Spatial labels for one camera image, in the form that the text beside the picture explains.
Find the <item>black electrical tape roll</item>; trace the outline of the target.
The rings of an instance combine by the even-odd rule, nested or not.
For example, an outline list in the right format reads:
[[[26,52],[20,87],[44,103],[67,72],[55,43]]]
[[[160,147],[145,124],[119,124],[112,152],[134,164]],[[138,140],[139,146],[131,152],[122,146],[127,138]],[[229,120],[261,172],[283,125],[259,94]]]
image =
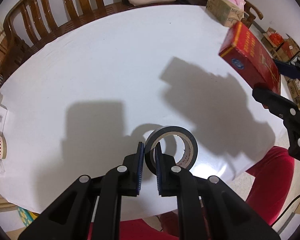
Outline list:
[[[145,142],[145,162],[148,169],[156,174],[156,165],[154,159],[154,149],[162,140],[165,145],[166,154],[175,156],[177,153],[177,140],[179,137],[184,144],[183,155],[177,166],[190,170],[198,157],[198,144],[194,135],[185,128],[179,126],[164,126],[154,130]]]

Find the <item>cardboard boxes pile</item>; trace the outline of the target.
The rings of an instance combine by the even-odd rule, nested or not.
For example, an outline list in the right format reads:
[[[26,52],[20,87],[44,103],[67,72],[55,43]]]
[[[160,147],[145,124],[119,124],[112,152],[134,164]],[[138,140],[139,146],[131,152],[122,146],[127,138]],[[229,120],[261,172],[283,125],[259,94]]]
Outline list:
[[[268,28],[261,39],[272,58],[285,63],[296,63],[300,59],[300,46],[290,37],[284,39],[276,30]],[[293,101],[300,109],[300,80],[285,77]]]

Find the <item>wooden bench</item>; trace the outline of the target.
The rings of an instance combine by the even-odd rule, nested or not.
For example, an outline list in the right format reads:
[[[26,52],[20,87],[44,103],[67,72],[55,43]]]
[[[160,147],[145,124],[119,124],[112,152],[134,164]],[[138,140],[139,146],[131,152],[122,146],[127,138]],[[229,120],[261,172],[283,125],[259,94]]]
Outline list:
[[[128,0],[106,5],[104,0],[62,0],[70,19],[61,25],[52,13],[50,0],[20,0],[7,14],[3,30],[7,51],[0,64],[0,86],[32,55],[46,44],[89,22],[131,9]],[[13,16],[20,13],[31,44],[17,35]]]

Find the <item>red cigarette pack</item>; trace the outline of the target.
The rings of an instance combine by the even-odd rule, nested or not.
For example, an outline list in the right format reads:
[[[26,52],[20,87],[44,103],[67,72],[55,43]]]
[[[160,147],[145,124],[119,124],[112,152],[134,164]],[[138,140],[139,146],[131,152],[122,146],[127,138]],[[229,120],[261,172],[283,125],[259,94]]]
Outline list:
[[[266,88],[281,94],[281,75],[263,44],[242,23],[227,32],[219,56],[246,81],[251,88]]]

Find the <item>person left leg red trousers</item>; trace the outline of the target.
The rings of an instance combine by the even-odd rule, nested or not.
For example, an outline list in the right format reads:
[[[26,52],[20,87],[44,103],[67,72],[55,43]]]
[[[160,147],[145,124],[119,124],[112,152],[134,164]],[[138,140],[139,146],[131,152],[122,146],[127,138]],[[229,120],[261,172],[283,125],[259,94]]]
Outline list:
[[[162,231],[148,225],[143,219],[129,220],[120,223],[119,239],[179,239],[178,215],[173,212],[158,216]]]

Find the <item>cardboard tissue box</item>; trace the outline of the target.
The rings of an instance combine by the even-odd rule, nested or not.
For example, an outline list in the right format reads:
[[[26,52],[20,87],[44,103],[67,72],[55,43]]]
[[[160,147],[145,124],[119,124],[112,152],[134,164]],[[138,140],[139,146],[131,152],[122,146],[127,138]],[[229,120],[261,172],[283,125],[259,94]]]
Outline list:
[[[229,0],[207,0],[206,9],[225,27],[232,27],[244,17],[244,11]]]

